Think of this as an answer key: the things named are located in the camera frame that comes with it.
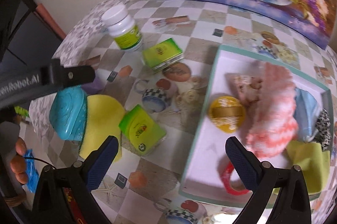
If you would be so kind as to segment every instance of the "red ring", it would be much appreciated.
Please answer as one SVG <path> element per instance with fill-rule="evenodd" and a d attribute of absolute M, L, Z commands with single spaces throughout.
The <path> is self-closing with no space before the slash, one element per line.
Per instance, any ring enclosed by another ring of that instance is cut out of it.
<path fill-rule="evenodd" d="M 234 166 L 231 162 L 229 162 L 226 169 L 224 170 L 224 172 L 220 176 L 221 181 L 222 181 L 223 185 L 225 186 L 226 191 L 231 195 L 245 195 L 245 194 L 247 194 L 249 192 L 249 190 L 247 190 L 247 189 L 237 191 L 230 186 L 230 176 L 231 176 L 233 171 L 234 171 Z"/>

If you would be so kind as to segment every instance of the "yellow-green cloth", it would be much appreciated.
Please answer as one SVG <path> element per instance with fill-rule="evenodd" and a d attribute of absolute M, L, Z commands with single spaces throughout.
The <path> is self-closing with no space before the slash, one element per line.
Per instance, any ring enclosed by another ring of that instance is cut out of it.
<path fill-rule="evenodd" d="M 293 165 L 300 165 L 308 193 L 320 193 L 330 171 L 330 151 L 322 152 L 319 143 L 289 142 L 286 151 Z"/>
<path fill-rule="evenodd" d="M 108 136 L 115 136 L 119 142 L 119 150 L 114 162 L 122 157 L 121 122 L 125 110 L 114 98 L 107 95 L 91 95 L 87 97 L 87 126 L 83 137 L 80 156 L 84 159 L 97 150 Z"/>

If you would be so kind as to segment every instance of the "pink fuzzy cloth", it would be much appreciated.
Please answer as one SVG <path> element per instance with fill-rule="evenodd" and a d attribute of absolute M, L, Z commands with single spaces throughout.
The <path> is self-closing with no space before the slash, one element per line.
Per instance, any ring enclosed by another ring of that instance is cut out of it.
<path fill-rule="evenodd" d="M 247 135 L 246 149 L 257 158 L 274 157 L 296 137 L 295 84 L 287 68 L 266 62 L 260 100 Z"/>

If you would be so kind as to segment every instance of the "white bottle cap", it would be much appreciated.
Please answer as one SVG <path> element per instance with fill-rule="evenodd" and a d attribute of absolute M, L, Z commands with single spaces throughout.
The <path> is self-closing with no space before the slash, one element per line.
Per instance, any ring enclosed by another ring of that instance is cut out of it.
<path fill-rule="evenodd" d="M 103 15 L 102 20 L 107 26 L 114 25 L 122 21 L 127 15 L 128 11 L 124 4 L 118 4 L 109 8 Z"/>

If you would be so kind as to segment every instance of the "white tray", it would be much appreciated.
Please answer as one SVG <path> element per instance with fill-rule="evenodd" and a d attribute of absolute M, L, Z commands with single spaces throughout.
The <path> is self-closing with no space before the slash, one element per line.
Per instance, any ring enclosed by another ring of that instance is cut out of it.
<path fill-rule="evenodd" d="M 223 95 L 237 97 L 233 84 L 226 80 L 230 73 L 260 76 L 261 61 L 288 68 L 293 74 L 293 81 L 298 88 L 310 92 L 322 108 L 330 115 L 331 132 L 333 132 L 333 108 L 331 93 L 328 87 L 316 79 L 306 75 L 280 61 L 242 50 L 228 45 L 220 45 L 214 60 L 211 77 L 203 105 L 201 118 L 194 137 L 192 148 L 183 173 L 180 194 L 204 203 L 230 207 L 244 207 L 251 196 L 234 196 L 225 190 L 220 173 L 223 172 L 229 160 L 225 153 L 225 143 L 228 137 L 236 136 L 240 141 L 245 137 L 251 121 L 246 118 L 244 124 L 233 134 L 227 134 L 218 129 L 209 119 L 207 112 L 210 104 Z M 290 162 L 284 154 L 268 159 L 274 167 L 288 168 Z M 310 199 L 318 198 L 319 194 L 311 195 Z M 268 208 L 275 202 L 276 195 L 272 195 Z"/>

